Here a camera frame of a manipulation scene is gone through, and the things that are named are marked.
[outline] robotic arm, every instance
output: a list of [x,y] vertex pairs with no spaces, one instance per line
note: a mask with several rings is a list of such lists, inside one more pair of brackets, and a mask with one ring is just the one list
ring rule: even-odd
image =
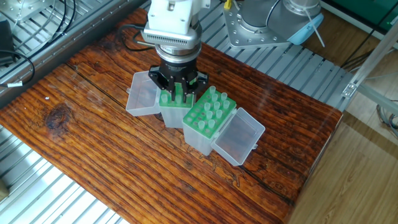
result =
[[[172,101],[176,83],[181,83],[184,102],[188,94],[195,95],[208,84],[208,76],[198,72],[196,61],[202,32],[198,13],[209,7],[210,0],[152,0],[142,36],[155,44],[161,63],[150,68],[149,76],[161,90],[171,93]],[[224,8],[233,47],[301,44],[323,19],[319,0],[245,0],[240,9],[233,8],[235,12],[230,6]]]
[[209,7],[210,0],[153,0],[150,6],[142,37],[155,44],[161,63],[150,68],[149,76],[172,100],[176,83],[181,83],[184,102],[207,86],[208,76],[197,71],[196,61],[201,50],[198,13]]

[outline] test tube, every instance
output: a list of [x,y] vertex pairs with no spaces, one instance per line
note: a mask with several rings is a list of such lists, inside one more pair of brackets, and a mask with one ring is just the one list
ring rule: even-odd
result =
[[217,110],[217,111],[216,111],[216,117],[217,117],[218,119],[220,119],[222,115],[223,115],[223,111],[222,111],[222,110]]
[[228,109],[229,108],[229,101],[228,100],[224,101],[223,107],[224,107],[224,109]]
[[218,99],[218,95],[217,95],[217,93],[214,93],[214,94],[212,94],[212,96],[211,96],[211,100],[212,100],[213,102],[216,102],[216,101],[217,101],[217,99]]
[[216,124],[215,120],[209,120],[209,128],[214,128],[215,124]]
[[162,95],[162,102],[167,103],[167,95]]
[[205,111],[210,110],[211,105],[209,103],[205,103]]
[[227,96],[228,96],[228,94],[222,93],[222,94],[221,94],[221,100],[222,100],[222,101],[226,100]]
[[213,94],[216,92],[216,87],[215,86],[211,86],[210,87],[210,94]]
[[180,104],[180,103],[182,102],[182,96],[180,96],[180,95],[175,96],[175,101],[176,101],[178,104]]
[[218,110],[220,108],[220,103],[217,101],[216,103],[214,103],[214,109]]
[[198,125],[199,125],[199,129],[201,129],[201,130],[203,128],[205,128],[205,122],[204,121],[199,121]]
[[207,119],[211,119],[212,117],[213,117],[213,112],[207,111],[207,112],[206,112],[206,118],[207,118]]

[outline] yellow part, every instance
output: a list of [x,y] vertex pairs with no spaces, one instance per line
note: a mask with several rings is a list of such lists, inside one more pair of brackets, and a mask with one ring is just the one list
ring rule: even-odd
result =
[[227,0],[224,3],[224,9],[231,9],[231,6],[232,6],[232,0]]

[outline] open box lid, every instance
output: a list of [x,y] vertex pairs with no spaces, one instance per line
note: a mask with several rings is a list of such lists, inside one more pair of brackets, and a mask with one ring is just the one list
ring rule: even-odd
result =
[[257,147],[265,127],[244,109],[239,108],[215,136],[211,147],[233,166],[244,163],[252,149]]
[[160,113],[160,88],[149,78],[148,71],[137,72],[132,78],[126,111],[133,116]]

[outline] wooden table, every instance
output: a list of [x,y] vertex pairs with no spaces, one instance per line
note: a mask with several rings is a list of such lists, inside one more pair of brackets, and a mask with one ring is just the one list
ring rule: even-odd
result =
[[266,127],[243,166],[203,156],[181,129],[124,110],[133,74],[160,60],[126,51],[115,33],[145,16],[136,11],[60,65],[0,124],[131,223],[287,222],[341,112],[203,44],[198,68],[210,85]]

